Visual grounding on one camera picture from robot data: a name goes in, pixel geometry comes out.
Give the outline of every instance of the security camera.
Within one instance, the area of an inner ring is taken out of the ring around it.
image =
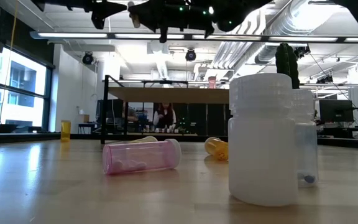
[[[194,49],[188,49],[187,53],[186,53],[186,61],[188,62],[192,62],[194,60],[196,60],[196,52],[194,51]]]
[[[94,57],[92,52],[85,52],[85,56],[82,58],[82,62],[85,65],[92,65],[94,63]]]

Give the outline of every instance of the white plastic jar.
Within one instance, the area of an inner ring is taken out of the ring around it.
[[[318,181],[317,131],[313,94],[309,90],[293,90],[290,117],[295,120],[295,147],[298,153],[298,186],[312,187]]]
[[[261,73],[230,84],[229,190],[262,206],[296,203],[296,151],[291,78]]]

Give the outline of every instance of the green cactus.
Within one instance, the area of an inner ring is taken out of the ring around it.
[[[286,74],[291,77],[293,89],[299,89],[300,82],[296,55],[292,47],[287,43],[281,43],[280,46],[277,47],[276,67],[277,73]]]

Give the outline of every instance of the window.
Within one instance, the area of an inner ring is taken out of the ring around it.
[[[2,51],[0,54],[2,124],[42,126],[46,77],[45,66],[15,52],[11,53],[9,61],[9,50]]]

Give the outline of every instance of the pink plastic vial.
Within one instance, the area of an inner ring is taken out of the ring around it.
[[[181,149],[175,139],[163,142],[112,144],[103,148],[105,174],[122,174],[154,169],[172,169],[179,165]]]

